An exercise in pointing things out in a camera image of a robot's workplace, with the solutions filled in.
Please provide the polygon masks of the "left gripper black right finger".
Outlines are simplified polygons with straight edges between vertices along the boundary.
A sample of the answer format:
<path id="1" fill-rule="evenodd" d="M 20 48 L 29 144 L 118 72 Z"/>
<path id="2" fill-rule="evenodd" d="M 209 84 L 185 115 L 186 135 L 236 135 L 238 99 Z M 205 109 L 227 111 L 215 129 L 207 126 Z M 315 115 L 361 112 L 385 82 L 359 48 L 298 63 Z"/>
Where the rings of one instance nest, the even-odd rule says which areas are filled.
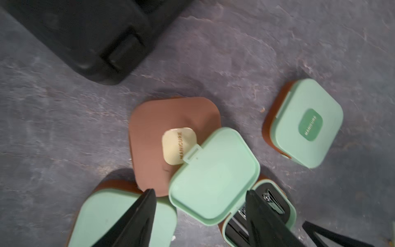
<path id="1" fill-rule="evenodd" d="M 246 220 L 252 247 L 303 246 L 254 190 L 246 193 Z"/>

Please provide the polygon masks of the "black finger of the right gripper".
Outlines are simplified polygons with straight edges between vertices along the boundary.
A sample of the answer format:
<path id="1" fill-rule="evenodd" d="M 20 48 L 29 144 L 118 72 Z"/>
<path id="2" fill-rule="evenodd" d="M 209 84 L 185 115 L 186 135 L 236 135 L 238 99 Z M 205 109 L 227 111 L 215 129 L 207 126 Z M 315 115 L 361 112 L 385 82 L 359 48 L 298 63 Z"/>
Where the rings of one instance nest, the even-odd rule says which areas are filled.
<path id="1" fill-rule="evenodd" d="M 373 245 L 334 233 L 308 221 L 305 221 L 303 223 L 302 228 L 305 230 L 305 232 L 308 234 L 308 236 L 312 239 L 317 247 L 328 247 L 328 245 L 319 238 L 319 235 L 328 238 L 329 240 L 340 245 L 341 247 L 373 247 Z"/>

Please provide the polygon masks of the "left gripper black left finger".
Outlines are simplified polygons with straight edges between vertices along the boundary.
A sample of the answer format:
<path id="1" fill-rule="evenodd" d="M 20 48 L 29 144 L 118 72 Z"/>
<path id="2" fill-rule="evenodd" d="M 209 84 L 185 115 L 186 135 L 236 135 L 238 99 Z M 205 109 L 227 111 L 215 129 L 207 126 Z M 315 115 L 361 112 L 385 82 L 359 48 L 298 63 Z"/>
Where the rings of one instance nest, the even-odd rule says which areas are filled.
<path id="1" fill-rule="evenodd" d="M 147 247 L 156 211 L 154 189 L 147 189 L 100 238 L 95 247 Z"/>

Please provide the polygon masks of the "brown clipper case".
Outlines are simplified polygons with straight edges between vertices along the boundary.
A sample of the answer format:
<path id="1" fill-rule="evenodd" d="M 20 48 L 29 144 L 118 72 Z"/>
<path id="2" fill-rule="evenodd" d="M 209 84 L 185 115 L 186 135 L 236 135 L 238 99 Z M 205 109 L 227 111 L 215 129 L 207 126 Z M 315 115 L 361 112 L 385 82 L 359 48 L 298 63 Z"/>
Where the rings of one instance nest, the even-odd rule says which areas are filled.
<path id="1" fill-rule="evenodd" d="M 147 101 L 129 121 L 132 165 L 141 190 L 167 196 L 184 155 L 221 127 L 217 106 L 204 97 Z"/>

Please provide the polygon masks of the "green clipper case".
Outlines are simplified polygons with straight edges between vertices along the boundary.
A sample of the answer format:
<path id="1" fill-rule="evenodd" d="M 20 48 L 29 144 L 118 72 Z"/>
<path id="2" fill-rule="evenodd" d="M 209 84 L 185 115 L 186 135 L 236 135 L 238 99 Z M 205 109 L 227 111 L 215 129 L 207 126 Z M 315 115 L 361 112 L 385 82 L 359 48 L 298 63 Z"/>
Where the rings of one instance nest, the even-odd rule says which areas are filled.
<path id="1" fill-rule="evenodd" d="M 309 169 L 326 157 L 343 123 L 340 104 L 313 79 L 286 83 L 262 126 L 266 143 Z"/>
<path id="2" fill-rule="evenodd" d="M 136 182 L 121 179 L 101 182 L 84 201 L 75 220 L 69 247 L 91 247 L 121 218 L 143 192 Z M 158 197 L 149 246 L 168 247 L 177 226 L 176 208 Z"/>
<path id="3" fill-rule="evenodd" d="M 282 189 L 260 173 L 260 164 L 242 136 L 234 129 L 220 128 L 201 145 L 184 155 L 184 164 L 169 185 L 171 203 L 200 223 L 217 225 L 231 247 L 250 246 L 245 198 L 254 190 L 269 189 L 285 210 L 277 214 L 288 229 L 296 221 L 296 209 Z"/>

